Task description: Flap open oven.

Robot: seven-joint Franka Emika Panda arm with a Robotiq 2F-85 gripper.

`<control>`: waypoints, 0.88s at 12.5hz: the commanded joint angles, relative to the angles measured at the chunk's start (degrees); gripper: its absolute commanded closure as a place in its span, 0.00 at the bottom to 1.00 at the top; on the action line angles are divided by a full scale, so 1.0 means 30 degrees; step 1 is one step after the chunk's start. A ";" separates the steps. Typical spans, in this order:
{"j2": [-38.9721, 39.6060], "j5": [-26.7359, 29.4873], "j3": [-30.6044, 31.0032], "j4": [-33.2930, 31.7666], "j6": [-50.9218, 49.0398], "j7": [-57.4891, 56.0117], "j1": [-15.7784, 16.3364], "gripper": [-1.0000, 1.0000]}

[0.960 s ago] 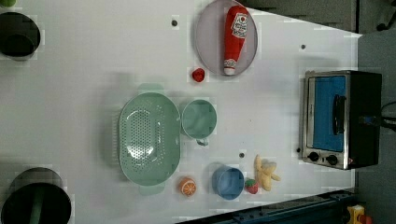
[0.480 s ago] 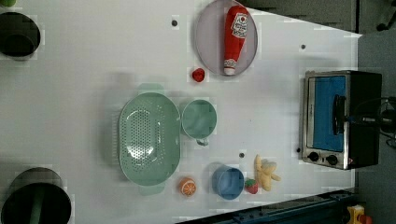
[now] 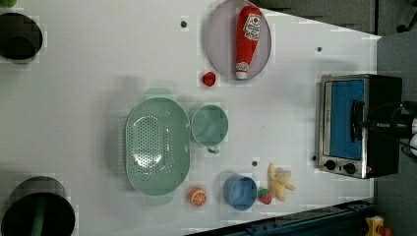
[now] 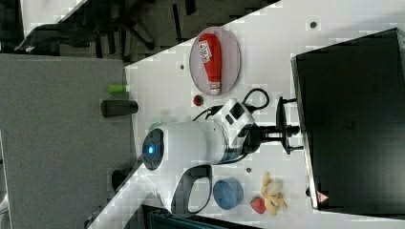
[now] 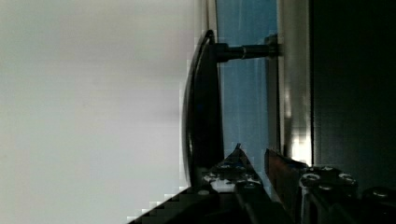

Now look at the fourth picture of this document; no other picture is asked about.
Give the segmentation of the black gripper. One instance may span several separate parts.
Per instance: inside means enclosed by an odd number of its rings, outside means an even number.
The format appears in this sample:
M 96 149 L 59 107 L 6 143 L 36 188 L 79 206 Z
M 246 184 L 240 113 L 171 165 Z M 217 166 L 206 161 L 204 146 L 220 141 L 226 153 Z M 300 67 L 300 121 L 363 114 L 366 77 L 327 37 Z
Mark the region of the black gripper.
M 285 150 L 289 150 L 290 146 L 288 143 L 288 138 L 284 136 L 262 136 L 262 132 L 267 134 L 273 133 L 286 133 L 287 135 L 297 135 L 300 132 L 299 126 L 262 126 L 261 128 L 256 124 L 245 125 L 242 129 L 242 136 L 245 137 L 242 155 L 247 156 L 249 154 L 255 153 L 261 146 L 262 143 L 279 141 Z

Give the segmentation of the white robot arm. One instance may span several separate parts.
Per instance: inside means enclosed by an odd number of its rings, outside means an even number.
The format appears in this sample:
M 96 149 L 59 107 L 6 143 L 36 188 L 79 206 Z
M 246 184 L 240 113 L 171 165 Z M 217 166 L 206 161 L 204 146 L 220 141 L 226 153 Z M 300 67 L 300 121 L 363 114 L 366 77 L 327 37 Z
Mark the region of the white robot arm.
M 150 194 L 176 217 L 197 215 L 206 204 L 190 208 L 193 186 L 204 178 L 212 188 L 214 165 L 236 163 L 265 142 L 284 142 L 299 132 L 299 127 L 287 124 L 235 127 L 215 120 L 159 125 L 142 143 L 140 166 L 118 186 L 88 229 L 124 229 Z

